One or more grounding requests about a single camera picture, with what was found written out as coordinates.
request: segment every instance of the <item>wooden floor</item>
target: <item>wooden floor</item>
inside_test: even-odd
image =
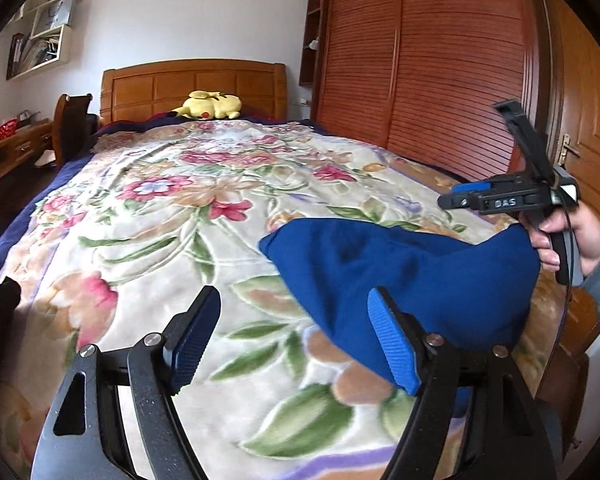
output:
[[[53,180],[55,168],[23,164],[0,179],[0,236],[25,206]]]

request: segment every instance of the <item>wooden chair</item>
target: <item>wooden chair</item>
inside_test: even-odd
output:
[[[87,110],[91,94],[69,96],[62,94],[56,105],[51,140],[56,152],[56,168],[77,155],[87,140]]]

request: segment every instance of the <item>yellow toy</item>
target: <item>yellow toy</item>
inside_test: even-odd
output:
[[[242,102],[235,95],[198,90],[191,92],[189,99],[172,111],[176,112],[176,117],[185,116],[189,119],[237,119],[241,108]]]

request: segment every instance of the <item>person's arm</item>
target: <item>person's arm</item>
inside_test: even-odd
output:
[[[600,220],[586,204],[580,203],[578,209],[569,214],[571,227],[578,241],[582,273],[586,277],[583,288],[598,303],[600,318]],[[567,228],[563,210],[557,210],[540,224],[538,231],[521,219],[529,230],[533,247],[538,249],[542,268],[556,272],[560,267],[560,258],[551,248],[547,233],[558,233]]]

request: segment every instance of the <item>bed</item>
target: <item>bed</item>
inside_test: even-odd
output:
[[[245,117],[155,116],[194,88],[239,95]],[[104,73],[108,126],[0,239],[0,280],[22,286],[0,370],[0,452],[21,477],[75,351],[135,343],[205,284],[220,291],[221,319],[174,402],[208,477],[381,477],[412,399],[325,338],[258,241],[294,218],[341,217],[477,243],[510,220],[443,212],[436,200],[450,177],[285,114],[278,64],[176,60]],[[563,304],[542,273],[514,351],[532,392]],[[152,478],[128,388],[120,394],[134,465]],[[461,434],[454,420],[439,478]]]

